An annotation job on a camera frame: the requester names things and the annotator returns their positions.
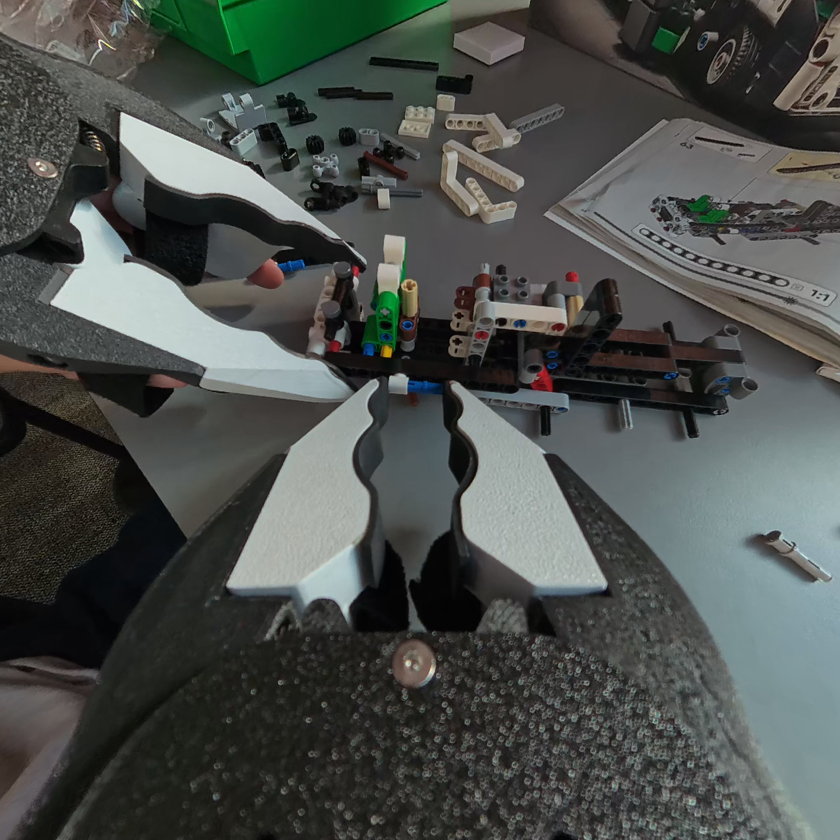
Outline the lego box with truck picture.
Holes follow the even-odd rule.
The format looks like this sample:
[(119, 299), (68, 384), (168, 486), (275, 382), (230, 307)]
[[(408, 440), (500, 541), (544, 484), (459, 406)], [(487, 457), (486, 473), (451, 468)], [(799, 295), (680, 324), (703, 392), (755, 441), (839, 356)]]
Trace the lego box with truck picture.
[(533, 1), (529, 23), (777, 144), (838, 151), (838, 1)]

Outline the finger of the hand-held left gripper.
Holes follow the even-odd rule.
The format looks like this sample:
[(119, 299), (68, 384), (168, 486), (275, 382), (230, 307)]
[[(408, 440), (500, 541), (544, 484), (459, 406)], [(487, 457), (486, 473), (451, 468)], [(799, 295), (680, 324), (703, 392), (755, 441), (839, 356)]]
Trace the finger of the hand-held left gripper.
[(182, 285), (130, 256), (115, 229), (88, 200), (70, 221), (85, 258), (50, 304), (203, 370), (208, 391), (338, 403), (354, 389), (326, 363), (292, 353), (262, 332), (242, 330), (195, 306)]
[(237, 159), (125, 112), (119, 144), (117, 212), (137, 228), (146, 228), (149, 214), (208, 225), (206, 270), (257, 270), (280, 248), (314, 265), (345, 261), (366, 269), (354, 248)]

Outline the green cardboard box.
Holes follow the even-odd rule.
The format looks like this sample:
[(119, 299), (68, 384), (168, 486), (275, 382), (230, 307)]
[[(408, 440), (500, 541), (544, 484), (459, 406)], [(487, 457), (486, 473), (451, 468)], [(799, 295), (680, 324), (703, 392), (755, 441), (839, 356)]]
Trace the green cardboard box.
[(152, 24), (263, 85), (440, 1), (160, 1)]

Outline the clear plastic bag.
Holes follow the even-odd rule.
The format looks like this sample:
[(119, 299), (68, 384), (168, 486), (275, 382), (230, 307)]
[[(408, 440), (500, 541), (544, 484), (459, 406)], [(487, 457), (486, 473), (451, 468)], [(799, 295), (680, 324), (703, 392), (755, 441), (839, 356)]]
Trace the clear plastic bag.
[(2, 1), (1, 31), (27, 46), (128, 79), (154, 55), (159, 1)]

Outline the scattered loose lego pieces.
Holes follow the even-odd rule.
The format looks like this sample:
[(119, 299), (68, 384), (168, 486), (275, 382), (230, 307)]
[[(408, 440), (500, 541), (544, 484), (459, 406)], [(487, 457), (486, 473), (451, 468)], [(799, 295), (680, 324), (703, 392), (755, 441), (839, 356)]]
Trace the scattered loose lego pieces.
[[(482, 189), (476, 178), (471, 176), (465, 182), (457, 178), (458, 166), (462, 164), (510, 192), (517, 192), (523, 187), (523, 179), (510, 173), (492, 159), (485, 158), (485, 153), (510, 149), (521, 141), (525, 133), (541, 128), (561, 119), (565, 108), (558, 103), (541, 108), (536, 112), (513, 120), (509, 125), (499, 120), (494, 112), (485, 114), (455, 113), (455, 97), (445, 92), (445, 83), (453, 78), (441, 78), (438, 81), (437, 106), (407, 106), (404, 117), (397, 131), (400, 138), (427, 139), (436, 121), (437, 112), (445, 116), (444, 126), (449, 131), (478, 132), (470, 147), (454, 140), (446, 141), (442, 150), (442, 174), (440, 187), (444, 194), (466, 216), (479, 216), (484, 224), (495, 224), (513, 219), (518, 205), (514, 201), (493, 203)], [(220, 122), (211, 118), (202, 118), (204, 133), (212, 140), (222, 143), (239, 155), (247, 155), (256, 145), (257, 140), (274, 141), (284, 164), (294, 166), (298, 163), (295, 149), (288, 148), (281, 137), (281, 132), (273, 122), (265, 121), (263, 106), (253, 103), (250, 96), (235, 99), (231, 94), (223, 95), (224, 107), (217, 112)], [(410, 151), (404, 141), (376, 129), (344, 127), (339, 132), (342, 144), (368, 144), (371, 149), (360, 158), (360, 189), (364, 193), (377, 195), (380, 209), (389, 209), (393, 196), (420, 196), (422, 190), (400, 189), (405, 176), (397, 173), (395, 160), (408, 155), (418, 160), (419, 153)], [(335, 154), (322, 154), (322, 141), (319, 136), (308, 140), (311, 155), (310, 185), (311, 195), (304, 203), (307, 210), (331, 212), (355, 201), (359, 190), (354, 187), (335, 184), (332, 179), (340, 173), (338, 158)]]

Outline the small white square box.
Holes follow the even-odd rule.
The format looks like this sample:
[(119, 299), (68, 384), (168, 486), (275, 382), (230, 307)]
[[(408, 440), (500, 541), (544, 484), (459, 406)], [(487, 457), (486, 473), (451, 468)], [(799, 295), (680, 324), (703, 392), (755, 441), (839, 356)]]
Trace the small white square box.
[(453, 48), (488, 67), (523, 51), (526, 38), (498, 24), (486, 22), (454, 35)]

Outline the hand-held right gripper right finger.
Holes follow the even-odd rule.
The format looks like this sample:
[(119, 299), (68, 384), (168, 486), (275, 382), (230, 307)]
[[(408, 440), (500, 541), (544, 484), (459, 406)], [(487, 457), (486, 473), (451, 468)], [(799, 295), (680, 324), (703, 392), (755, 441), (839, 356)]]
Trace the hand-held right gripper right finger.
[(456, 382), (445, 385), (445, 425), (458, 482), (455, 576), (482, 612), (493, 602), (527, 613), (545, 597), (608, 593), (555, 475), (559, 460)]

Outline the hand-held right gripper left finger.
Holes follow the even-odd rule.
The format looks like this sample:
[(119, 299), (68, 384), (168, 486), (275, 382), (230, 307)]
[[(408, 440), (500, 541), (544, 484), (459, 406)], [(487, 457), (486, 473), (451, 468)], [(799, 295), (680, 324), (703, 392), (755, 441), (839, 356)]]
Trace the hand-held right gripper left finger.
[(379, 583), (385, 556), (371, 477), (382, 462), (386, 379), (370, 381), (290, 447), (227, 589), (350, 606)]

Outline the lego truck chassis assembly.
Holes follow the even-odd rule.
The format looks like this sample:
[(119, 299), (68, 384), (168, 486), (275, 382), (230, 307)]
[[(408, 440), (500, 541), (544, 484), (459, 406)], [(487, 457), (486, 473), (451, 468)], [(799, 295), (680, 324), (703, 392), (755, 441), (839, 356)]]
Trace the lego truck chassis assembly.
[(539, 413), (540, 433), (571, 400), (675, 412), (690, 438), (696, 416), (724, 415), (730, 400), (758, 391), (740, 330), (725, 325), (700, 342), (661, 329), (623, 329), (613, 279), (586, 299), (576, 273), (546, 285), (482, 264), (455, 289), (448, 318), (421, 313), (419, 288), (406, 272), (406, 242), (387, 235), (369, 307), (358, 299), (358, 268), (337, 263), (324, 281), (308, 334), (308, 356), (359, 380), (403, 373), (457, 382), (481, 401)]

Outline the open lego instruction booklet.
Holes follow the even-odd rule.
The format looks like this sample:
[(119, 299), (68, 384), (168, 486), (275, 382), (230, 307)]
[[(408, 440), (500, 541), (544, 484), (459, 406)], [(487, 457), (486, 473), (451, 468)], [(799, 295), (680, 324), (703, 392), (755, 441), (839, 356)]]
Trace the open lego instruction booklet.
[(837, 152), (661, 121), (545, 216), (667, 288), (838, 368)]

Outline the person's pale clothing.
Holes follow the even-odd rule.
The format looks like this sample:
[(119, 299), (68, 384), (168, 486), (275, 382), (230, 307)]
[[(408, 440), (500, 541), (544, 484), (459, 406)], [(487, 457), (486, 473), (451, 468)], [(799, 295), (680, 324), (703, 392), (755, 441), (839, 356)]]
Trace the person's pale clothing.
[(60, 658), (2, 662), (2, 839), (15, 835), (34, 807), (98, 680), (97, 669)]

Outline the person's dark trousers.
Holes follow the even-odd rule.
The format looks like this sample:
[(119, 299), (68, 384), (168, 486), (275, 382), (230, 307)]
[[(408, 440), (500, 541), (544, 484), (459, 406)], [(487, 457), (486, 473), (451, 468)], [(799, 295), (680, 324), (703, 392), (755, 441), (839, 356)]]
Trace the person's dark trousers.
[(185, 542), (156, 500), (126, 521), (110, 548), (69, 572), (52, 603), (3, 596), (1, 660), (52, 657), (98, 669), (134, 608)]

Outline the small silver metal pin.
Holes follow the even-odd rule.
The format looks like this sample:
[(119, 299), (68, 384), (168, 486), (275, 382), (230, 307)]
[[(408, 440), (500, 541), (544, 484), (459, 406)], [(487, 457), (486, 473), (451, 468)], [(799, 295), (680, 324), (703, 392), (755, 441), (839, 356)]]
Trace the small silver metal pin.
[(833, 576), (815, 561), (809, 559), (797, 543), (786, 538), (779, 530), (761, 534), (759, 539), (777, 552), (781, 557), (796, 565), (801, 571), (808, 574), (814, 581), (831, 582)]

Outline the person's left hand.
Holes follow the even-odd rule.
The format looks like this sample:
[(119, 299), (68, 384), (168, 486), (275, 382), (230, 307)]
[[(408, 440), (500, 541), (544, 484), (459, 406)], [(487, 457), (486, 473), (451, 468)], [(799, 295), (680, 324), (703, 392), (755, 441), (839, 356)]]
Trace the person's left hand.
[(225, 321), (236, 322), (270, 305), (283, 281), (282, 271), (269, 259), (244, 279), (205, 280), (191, 296), (200, 308)]

